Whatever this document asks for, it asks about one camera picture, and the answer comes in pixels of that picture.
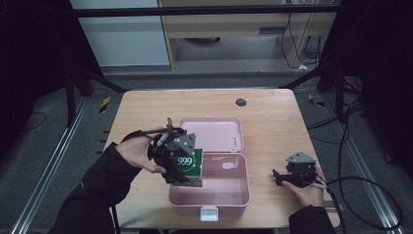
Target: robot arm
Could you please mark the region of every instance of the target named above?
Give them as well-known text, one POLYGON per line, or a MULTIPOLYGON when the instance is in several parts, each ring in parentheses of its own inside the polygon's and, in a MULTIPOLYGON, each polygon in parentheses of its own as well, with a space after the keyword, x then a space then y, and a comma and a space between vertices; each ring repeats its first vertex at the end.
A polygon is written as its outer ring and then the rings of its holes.
POLYGON ((134 137, 148 137, 150 134, 161 134, 153 138, 153 142, 149 145, 148 158, 149 160, 154 159, 157 165, 167 170, 165 174, 162 174, 166 183, 189 181, 186 176, 176 169, 173 157, 194 154, 195 134, 187 135, 183 129, 174 128, 171 119, 168 118, 168 124, 165 129, 147 132, 139 130, 128 134, 122 141, 134 137))

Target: green card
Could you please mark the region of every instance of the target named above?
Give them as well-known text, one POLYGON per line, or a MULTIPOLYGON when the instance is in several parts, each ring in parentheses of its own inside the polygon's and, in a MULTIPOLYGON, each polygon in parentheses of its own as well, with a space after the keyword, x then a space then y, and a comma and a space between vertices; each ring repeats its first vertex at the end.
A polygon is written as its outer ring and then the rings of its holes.
POLYGON ((203 159, 204 151, 202 149, 195 149, 194 155, 187 155, 182 157, 174 157, 173 163, 176 169, 184 176, 189 178, 189 181, 183 183, 173 183, 174 186, 203 186, 203 159))

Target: white cabinet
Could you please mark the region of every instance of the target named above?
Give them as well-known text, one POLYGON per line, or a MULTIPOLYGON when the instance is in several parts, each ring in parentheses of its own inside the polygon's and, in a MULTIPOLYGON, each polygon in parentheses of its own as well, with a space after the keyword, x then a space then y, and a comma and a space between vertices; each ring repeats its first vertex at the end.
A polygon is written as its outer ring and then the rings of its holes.
MULTIPOLYGON (((157 0, 70 0, 74 9, 158 7, 157 0)), ((133 71, 140 66, 169 66, 160 17, 79 18, 105 71, 133 71)))

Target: pink plastic box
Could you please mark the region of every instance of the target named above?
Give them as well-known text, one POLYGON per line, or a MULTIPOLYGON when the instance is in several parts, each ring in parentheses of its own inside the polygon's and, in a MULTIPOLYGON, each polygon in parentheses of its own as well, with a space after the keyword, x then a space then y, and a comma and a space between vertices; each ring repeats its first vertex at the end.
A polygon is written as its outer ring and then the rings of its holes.
POLYGON ((241 216, 249 203, 249 182, 241 122, 235 117, 187 117, 179 126, 197 136, 204 150, 203 187, 170 186, 169 200, 179 215, 241 216))

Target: wooden table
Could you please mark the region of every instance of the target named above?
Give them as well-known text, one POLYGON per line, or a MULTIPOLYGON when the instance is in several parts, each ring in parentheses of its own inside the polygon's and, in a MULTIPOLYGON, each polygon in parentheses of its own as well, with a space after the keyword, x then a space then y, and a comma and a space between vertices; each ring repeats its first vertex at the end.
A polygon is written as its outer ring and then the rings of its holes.
MULTIPOLYGON (((276 186, 272 169, 286 174, 285 158, 297 151, 316 157, 306 126, 291 90, 180 90, 125 93, 107 145, 136 130, 175 127, 183 117, 234 116, 241 120, 250 186, 250 202, 241 217, 201 222, 179 216, 169 202, 169 186, 160 175, 142 171, 131 184, 127 198, 117 206, 123 228, 280 228, 300 209, 295 195, 276 186), (244 98, 245 106, 236 100, 244 98)), ((325 193, 324 198, 331 200, 325 193)), ((339 218, 327 209, 334 226, 339 218)))

